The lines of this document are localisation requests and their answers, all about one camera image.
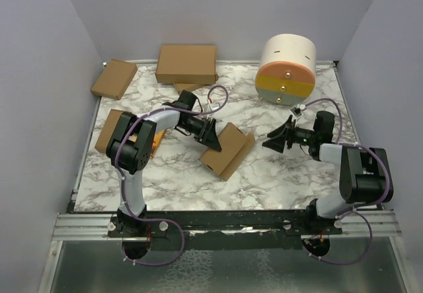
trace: orange object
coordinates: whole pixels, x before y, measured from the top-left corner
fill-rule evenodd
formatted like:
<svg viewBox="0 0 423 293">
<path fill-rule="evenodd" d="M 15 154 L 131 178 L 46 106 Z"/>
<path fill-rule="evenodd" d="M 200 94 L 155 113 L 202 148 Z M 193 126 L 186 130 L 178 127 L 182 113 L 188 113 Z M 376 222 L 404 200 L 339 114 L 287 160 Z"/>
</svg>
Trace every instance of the orange object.
<svg viewBox="0 0 423 293">
<path fill-rule="evenodd" d="M 166 130 L 163 130 L 162 132 L 156 133 L 154 135 L 153 148 L 151 149 L 150 158 L 153 158 L 154 154 L 156 153 L 157 148 L 159 147 L 160 142 L 163 139 L 163 136 L 165 136 L 165 132 Z"/>
</svg>

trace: white marble surface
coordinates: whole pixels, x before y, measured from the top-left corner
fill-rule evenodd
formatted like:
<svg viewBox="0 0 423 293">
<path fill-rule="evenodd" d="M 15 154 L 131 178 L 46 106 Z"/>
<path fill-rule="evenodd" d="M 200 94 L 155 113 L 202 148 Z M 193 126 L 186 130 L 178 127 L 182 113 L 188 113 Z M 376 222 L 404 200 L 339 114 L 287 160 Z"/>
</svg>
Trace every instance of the white marble surface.
<svg viewBox="0 0 423 293">
<path fill-rule="evenodd" d="M 75 211 L 115 211 L 119 205 L 119 181 L 110 160 L 94 149 L 95 142 L 111 108 L 135 114 L 158 108 L 178 98 L 172 85 L 155 80 L 155 65 L 141 65 L 120 101 L 102 98 L 77 195 Z M 338 186 L 339 169 L 313 161 L 298 147 L 283 155 L 262 147 L 267 133 L 282 125 L 289 108 L 258 98 L 254 88 L 255 65 L 217 67 L 219 83 L 229 90 L 229 103 L 215 114 L 219 132 L 232 122 L 244 133 L 252 132 L 256 144 L 237 171 L 223 181 L 198 161 L 206 147 L 177 131 L 168 130 L 157 153 L 143 173 L 144 197 L 149 210 L 260 210 L 304 208 L 310 200 L 322 197 Z M 209 87 L 194 93 L 204 103 Z M 331 63 L 317 66 L 317 84 L 306 101 L 321 97 L 336 100 L 345 120 L 341 142 L 356 141 L 340 88 Z M 212 97 L 223 98 L 221 91 Z M 315 113 L 328 110 L 330 103 L 315 104 L 301 119 L 311 128 Z"/>
</svg>

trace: table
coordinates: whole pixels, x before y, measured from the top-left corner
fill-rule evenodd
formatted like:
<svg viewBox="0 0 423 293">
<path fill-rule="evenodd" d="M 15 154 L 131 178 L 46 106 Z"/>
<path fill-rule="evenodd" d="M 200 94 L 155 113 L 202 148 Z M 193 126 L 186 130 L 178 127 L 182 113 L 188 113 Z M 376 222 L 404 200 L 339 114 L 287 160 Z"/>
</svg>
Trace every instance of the table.
<svg viewBox="0 0 423 293">
<path fill-rule="evenodd" d="M 94 149 L 110 109 L 135 114 L 148 112 L 178 93 L 172 85 L 157 84 L 156 65 L 139 65 L 138 71 L 120 101 L 101 98 L 89 149 L 83 167 L 75 212 L 115 211 L 120 203 L 119 181 L 110 160 Z M 282 125 L 288 107 L 260 100 L 254 78 L 257 65 L 218 65 L 218 84 L 229 91 L 229 102 L 214 117 L 219 132 L 232 122 L 244 133 L 251 132 L 256 143 L 228 181 L 221 180 L 198 161 L 206 147 L 177 131 L 168 130 L 153 159 L 143 172 L 143 193 L 149 210 L 271 210 L 305 208 L 338 188 L 339 168 L 312 160 L 298 147 L 276 153 L 262 147 L 266 135 Z M 210 87 L 194 93 L 202 103 Z M 341 108 L 344 130 L 341 142 L 353 143 L 356 137 L 332 62 L 317 66 L 316 87 L 306 101 L 329 97 Z M 223 92 L 213 93 L 213 100 L 223 101 Z M 317 103 L 305 111 L 299 124 L 311 128 L 315 113 L 328 110 L 330 103 Z"/>
</svg>

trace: wall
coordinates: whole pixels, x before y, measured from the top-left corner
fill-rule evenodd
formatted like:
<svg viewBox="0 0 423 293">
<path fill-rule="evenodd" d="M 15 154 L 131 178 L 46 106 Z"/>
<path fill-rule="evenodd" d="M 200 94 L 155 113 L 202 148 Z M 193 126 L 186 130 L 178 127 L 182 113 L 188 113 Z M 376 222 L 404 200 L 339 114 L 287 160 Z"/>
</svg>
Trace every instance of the wall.
<svg viewBox="0 0 423 293">
<path fill-rule="evenodd" d="M 0 0 L 0 292 L 36 292 L 102 65 L 69 0 Z"/>
<path fill-rule="evenodd" d="M 157 59 L 166 43 L 217 44 L 221 60 L 259 60 L 264 43 L 302 34 L 339 60 L 371 0 L 71 0 L 103 60 Z"/>
<path fill-rule="evenodd" d="M 363 143 L 387 150 L 397 213 L 423 288 L 423 0 L 375 0 L 338 66 Z"/>
</svg>

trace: metal frame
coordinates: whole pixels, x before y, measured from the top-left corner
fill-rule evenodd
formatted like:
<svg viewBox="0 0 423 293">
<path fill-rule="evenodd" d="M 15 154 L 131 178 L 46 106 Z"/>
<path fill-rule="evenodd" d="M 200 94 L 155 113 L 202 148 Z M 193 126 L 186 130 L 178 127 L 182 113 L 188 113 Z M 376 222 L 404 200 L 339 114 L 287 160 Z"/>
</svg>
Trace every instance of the metal frame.
<svg viewBox="0 0 423 293">
<path fill-rule="evenodd" d="M 157 63 L 157 60 L 132 60 L 129 61 L 132 63 L 138 64 L 149 64 Z M 332 64 L 332 62 L 317 62 L 319 64 Z M 217 65 L 258 65 L 259 61 L 222 61 L 218 60 Z M 344 99 L 346 110 L 349 116 L 350 109 L 348 102 L 344 95 L 342 85 L 339 80 L 338 71 L 334 64 L 332 64 L 335 72 L 336 79 L 338 81 L 342 97 Z M 76 200 L 77 192 L 79 190 L 79 184 L 81 182 L 81 177 L 83 173 L 83 168 L 85 166 L 85 160 L 87 157 L 87 151 L 91 141 L 91 136 L 95 126 L 95 121 L 97 113 L 100 107 L 101 98 L 99 98 L 95 105 L 95 110 L 93 117 L 91 119 L 91 124 L 89 128 L 89 135 L 84 145 L 83 157 L 79 165 L 79 170 L 77 178 L 75 180 L 75 185 L 73 188 L 72 201 Z M 356 126 L 352 118 L 350 118 L 354 134 L 356 135 L 357 141 L 360 141 Z M 399 272 L 404 281 L 407 292 L 419 292 L 418 284 L 414 275 L 414 271 L 410 265 L 410 261 L 406 257 L 406 251 L 404 249 L 403 241 L 401 239 L 401 229 L 399 227 L 398 221 L 395 217 L 393 211 L 363 211 L 361 212 L 369 220 L 373 235 L 375 237 L 389 237 L 391 240 L 391 245 L 399 266 Z M 101 213 L 101 214 L 60 214 L 56 220 L 56 225 L 54 228 L 52 243 L 50 245 L 50 250 L 48 253 L 48 258 L 46 261 L 46 266 L 42 275 L 42 281 L 39 287 L 39 293 L 50 292 L 52 289 L 52 284 L 54 281 L 54 276 L 56 269 L 59 263 L 59 257 L 63 245 L 63 241 L 107 241 L 117 239 L 125 241 L 145 241 L 146 238 L 109 238 L 107 236 L 108 230 L 107 225 L 110 222 L 112 214 Z M 357 216 L 347 216 L 342 221 L 342 229 L 344 233 L 342 235 L 331 235 L 330 238 L 339 238 L 339 237 L 367 237 L 368 228 L 367 225 Z M 260 230 L 250 230 L 250 232 L 259 232 Z"/>
</svg>

